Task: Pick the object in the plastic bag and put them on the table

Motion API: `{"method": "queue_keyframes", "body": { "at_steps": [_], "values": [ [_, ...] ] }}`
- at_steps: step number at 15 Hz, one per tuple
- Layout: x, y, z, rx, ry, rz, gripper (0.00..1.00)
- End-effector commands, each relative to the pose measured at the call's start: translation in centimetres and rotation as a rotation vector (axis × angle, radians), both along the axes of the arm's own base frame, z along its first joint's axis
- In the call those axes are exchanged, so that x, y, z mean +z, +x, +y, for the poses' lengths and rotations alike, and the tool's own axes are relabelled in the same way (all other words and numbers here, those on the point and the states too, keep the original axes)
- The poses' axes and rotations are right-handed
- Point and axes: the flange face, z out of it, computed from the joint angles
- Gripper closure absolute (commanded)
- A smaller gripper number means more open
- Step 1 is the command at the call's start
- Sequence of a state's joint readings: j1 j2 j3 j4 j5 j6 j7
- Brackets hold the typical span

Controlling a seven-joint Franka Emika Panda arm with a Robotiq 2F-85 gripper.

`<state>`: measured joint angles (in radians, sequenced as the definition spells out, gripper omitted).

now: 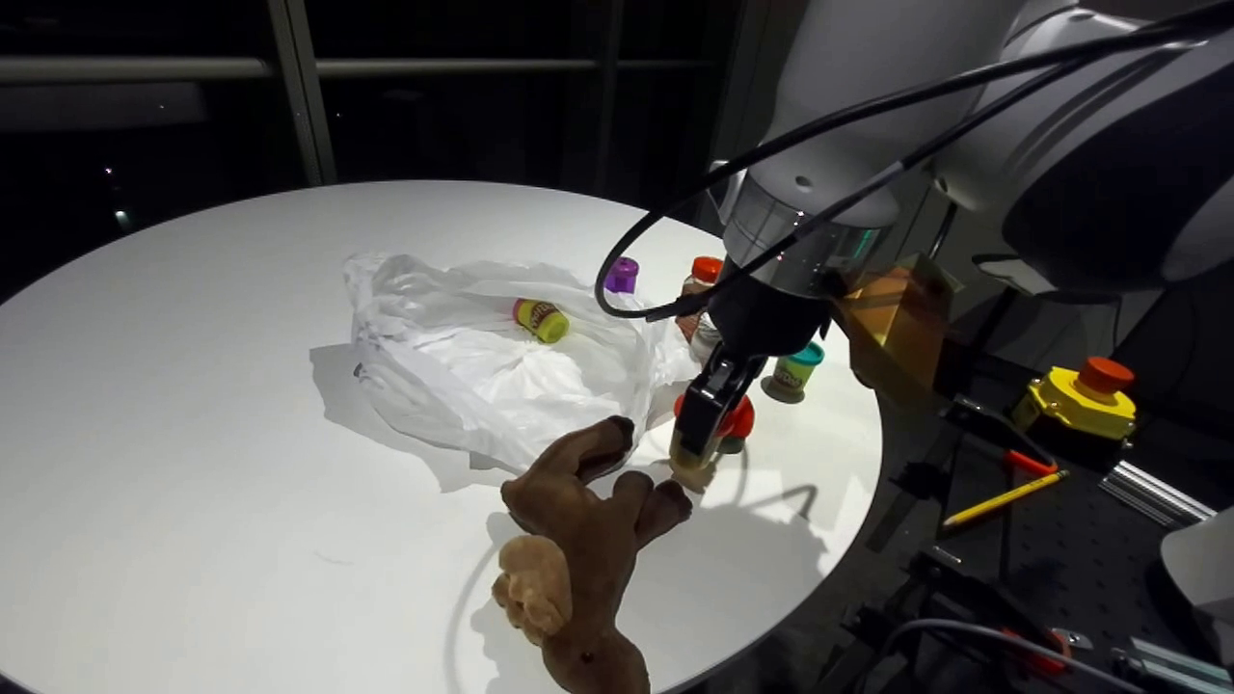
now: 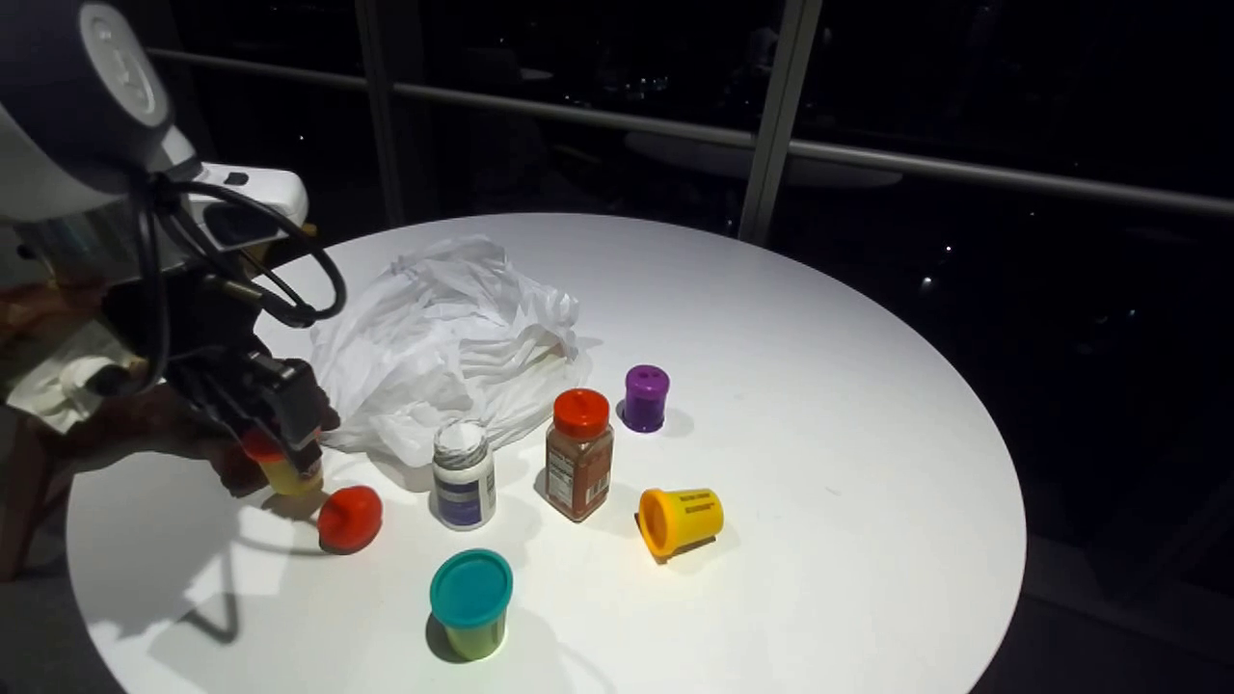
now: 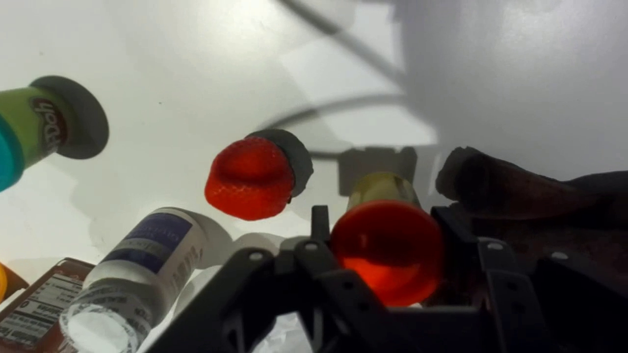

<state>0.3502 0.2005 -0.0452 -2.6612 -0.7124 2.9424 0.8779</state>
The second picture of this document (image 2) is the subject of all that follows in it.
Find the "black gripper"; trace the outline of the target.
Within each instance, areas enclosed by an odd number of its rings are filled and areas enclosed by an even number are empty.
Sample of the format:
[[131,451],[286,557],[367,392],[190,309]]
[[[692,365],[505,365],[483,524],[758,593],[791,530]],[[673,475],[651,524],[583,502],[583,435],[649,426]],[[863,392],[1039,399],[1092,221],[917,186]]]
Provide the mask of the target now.
[[335,425],[312,365],[266,357],[255,335],[255,304],[208,268],[114,286],[107,291],[107,333],[137,357],[124,392],[164,380],[208,411],[249,461],[273,461],[278,441],[299,451]]

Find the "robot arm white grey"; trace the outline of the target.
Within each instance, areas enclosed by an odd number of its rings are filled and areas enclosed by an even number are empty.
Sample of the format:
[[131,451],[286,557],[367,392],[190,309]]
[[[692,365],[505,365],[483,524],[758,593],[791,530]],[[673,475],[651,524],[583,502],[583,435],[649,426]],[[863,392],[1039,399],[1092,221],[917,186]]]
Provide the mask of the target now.
[[262,316],[312,326],[341,309],[255,261],[307,237],[305,189],[201,156],[110,0],[0,0],[0,221],[5,291],[70,309],[5,340],[6,410],[71,433],[164,389],[246,448],[318,460],[327,392],[255,335]]

